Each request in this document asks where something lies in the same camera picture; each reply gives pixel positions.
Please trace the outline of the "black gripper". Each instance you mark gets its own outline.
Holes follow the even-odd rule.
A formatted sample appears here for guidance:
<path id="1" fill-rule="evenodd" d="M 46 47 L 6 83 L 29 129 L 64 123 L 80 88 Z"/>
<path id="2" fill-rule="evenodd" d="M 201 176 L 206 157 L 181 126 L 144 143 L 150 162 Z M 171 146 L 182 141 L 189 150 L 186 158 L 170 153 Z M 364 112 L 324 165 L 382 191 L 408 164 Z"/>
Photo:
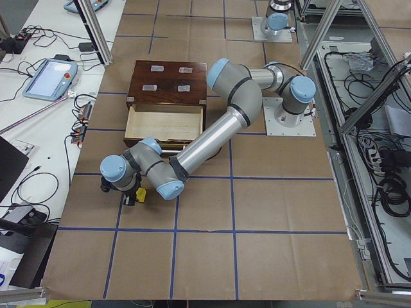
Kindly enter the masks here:
<path id="1" fill-rule="evenodd" d="M 141 187 L 141 173 L 134 170 L 125 171 L 117 177 L 110 177 L 109 181 L 103 175 L 101 176 L 100 189 L 107 193 L 109 190 L 121 191 L 124 193 L 123 205 L 133 206 L 138 202 L 137 192 Z"/>

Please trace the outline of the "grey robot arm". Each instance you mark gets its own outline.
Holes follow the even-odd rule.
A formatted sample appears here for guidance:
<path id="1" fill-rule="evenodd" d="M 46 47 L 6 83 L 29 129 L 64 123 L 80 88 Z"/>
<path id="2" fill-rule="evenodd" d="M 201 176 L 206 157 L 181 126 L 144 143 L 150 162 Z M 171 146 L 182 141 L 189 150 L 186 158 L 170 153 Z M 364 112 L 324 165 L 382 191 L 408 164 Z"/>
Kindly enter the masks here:
<path id="1" fill-rule="evenodd" d="M 103 192 L 120 191 L 126 196 L 124 204 L 134 205 L 144 175 L 164 200 L 173 200 L 184 190 L 193 171 L 257 119 L 263 105 L 263 90 L 282 98 L 276 121 L 285 127 L 297 126 L 317 90 L 312 79 L 291 73 L 285 64 L 269 62 L 262 69 L 249 69 L 227 58 L 213 64 L 206 82 L 226 100 L 224 115 L 167 162 L 161 158 L 162 149 L 152 137 L 139 141 L 121 155 L 105 157 L 100 164 Z"/>
<path id="2" fill-rule="evenodd" d="M 268 2 L 265 18 L 261 24 L 261 31 L 268 36 L 275 35 L 278 31 L 288 30 L 288 12 L 292 7 L 290 0 L 270 0 Z"/>

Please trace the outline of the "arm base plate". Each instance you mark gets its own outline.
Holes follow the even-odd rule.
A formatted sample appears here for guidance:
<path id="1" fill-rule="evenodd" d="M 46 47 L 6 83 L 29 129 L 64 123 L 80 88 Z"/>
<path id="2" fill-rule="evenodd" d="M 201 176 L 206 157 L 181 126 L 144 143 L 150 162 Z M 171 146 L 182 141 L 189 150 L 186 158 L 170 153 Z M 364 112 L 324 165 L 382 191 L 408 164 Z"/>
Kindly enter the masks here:
<path id="1" fill-rule="evenodd" d="M 272 30 L 268 27 L 265 17 L 252 17 L 251 23 L 254 42 L 292 43 L 290 29 Z"/>
<path id="2" fill-rule="evenodd" d="M 299 115 L 289 114 L 283 108 L 282 98 L 263 97 L 263 113 L 269 137 L 316 137 L 310 107 Z"/>

